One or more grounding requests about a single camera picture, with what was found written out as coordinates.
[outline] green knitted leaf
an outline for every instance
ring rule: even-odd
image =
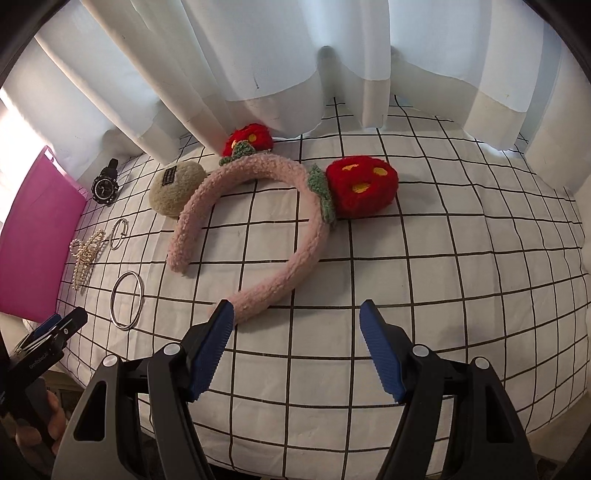
[[[220,158],[220,167],[223,167],[227,163],[230,163],[232,160],[234,160],[232,157],[222,157],[222,158]]]
[[[232,150],[232,159],[237,160],[240,157],[245,157],[254,153],[256,153],[256,148],[253,147],[248,142],[248,140],[240,140],[239,142],[236,142],[236,145],[234,145],[234,149]]]
[[[329,182],[326,174],[314,165],[308,172],[308,188],[320,197],[320,208],[322,209],[322,219],[332,225],[336,222],[335,206],[330,194]]]
[[[248,140],[240,140],[236,142],[234,148],[232,150],[231,157],[222,157],[220,158],[220,166],[224,166],[231,161],[237,160],[241,157],[246,157],[247,155],[252,155],[256,153],[256,148],[253,147]]]

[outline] white curtain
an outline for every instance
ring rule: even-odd
[[[565,145],[591,150],[559,125],[569,85],[589,86],[577,68],[522,0],[71,0],[3,95],[77,179],[114,151],[167,163],[186,130],[216,151],[254,121],[292,138],[333,96],[381,127],[394,93],[500,150],[522,130],[552,181]]]

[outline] watch face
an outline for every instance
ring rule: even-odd
[[[100,200],[108,200],[115,192],[115,185],[111,179],[101,179],[95,184],[93,192]]]

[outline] black label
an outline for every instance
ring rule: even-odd
[[[164,170],[164,177],[162,177],[162,186],[163,187],[165,185],[168,185],[168,184],[174,182],[174,176],[176,175],[176,172],[177,172],[176,165],[174,167],[170,167],[170,168],[167,168],[166,170]]]

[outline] pink box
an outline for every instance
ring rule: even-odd
[[[44,322],[56,311],[70,241],[86,199],[44,147],[0,233],[0,312]]]

